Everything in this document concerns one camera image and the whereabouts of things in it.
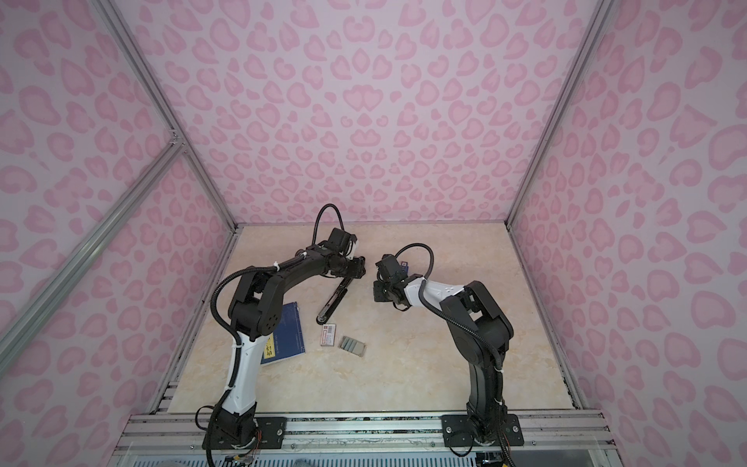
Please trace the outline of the red white staple box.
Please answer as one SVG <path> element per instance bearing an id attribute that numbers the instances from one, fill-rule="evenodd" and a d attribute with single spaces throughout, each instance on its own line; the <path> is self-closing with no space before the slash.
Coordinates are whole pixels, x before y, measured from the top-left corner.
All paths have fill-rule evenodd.
<path id="1" fill-rule="evenodd" d="M 327 323 L 322 325 L 322 331 L 320 336 L 321 346 L 334 346 L 336 344 L 337 325 L 334 323 Z"/>

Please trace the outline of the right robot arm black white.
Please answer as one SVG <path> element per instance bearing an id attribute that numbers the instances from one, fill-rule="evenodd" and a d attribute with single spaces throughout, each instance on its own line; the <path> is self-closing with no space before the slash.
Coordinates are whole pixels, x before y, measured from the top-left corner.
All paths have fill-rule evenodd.
<path id="1" fill-rule="evenodd" d="M 508 410 L 503 395 L 503 365 L 515 331 L 503 309 L 480 281 L 450 285 L 409 274 L 396 256 L 377 262 L 373 296 L 397 309 L 423 307 L 447 323 L 451 338 L 468 362 L 470 396 L 466 413 L 473 439 L 491 445 Z"/>

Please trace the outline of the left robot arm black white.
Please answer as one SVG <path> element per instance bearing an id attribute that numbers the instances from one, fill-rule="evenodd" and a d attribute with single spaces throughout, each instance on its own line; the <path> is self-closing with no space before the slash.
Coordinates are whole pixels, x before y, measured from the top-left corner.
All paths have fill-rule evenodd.
<path id="1" fill-rule="evenodd" d="M 366 259 L 313 245 L 290 260 L 269 267 L 250 266 L 230 274 L 210 299 L 213 319 L 233 339 L 233 354 L 226 388 L 213 408 L 207 430 L 228 435 L 246 444 L 255 436 L 256 384 L 261 359 L 270 334 L 280 323 L 285 293 L 315 276 L 342 282 L 317 316 L 326 325 L 353 280 L 366 273 Z"/>

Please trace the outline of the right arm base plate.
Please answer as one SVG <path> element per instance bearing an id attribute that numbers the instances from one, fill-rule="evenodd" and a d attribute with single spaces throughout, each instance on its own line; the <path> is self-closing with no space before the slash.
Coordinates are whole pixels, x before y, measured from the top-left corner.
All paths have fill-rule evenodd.
<path id="1" fill-rule="evenodd" d="M 525 443 L 519 418 L 515 414 L 498 416 L 492 424 L 480 422 L 468 414 L 440 417 L 444 444 L 448 448 L 522 447 Z"/>

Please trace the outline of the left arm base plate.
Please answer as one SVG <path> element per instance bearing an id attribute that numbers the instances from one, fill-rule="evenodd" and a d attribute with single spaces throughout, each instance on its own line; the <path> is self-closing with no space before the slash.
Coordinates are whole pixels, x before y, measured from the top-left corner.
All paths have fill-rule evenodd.
<path id="1" fill-rule="evenodd" d="M 260 416 L 238 424 L 229 425 L 218 421 L 208 426 L 202 440 L 202 448 L 227 451 L 250 451 L 251 449 L 281 449 L 287 428 L 287 418 L 282 416 Z"/>

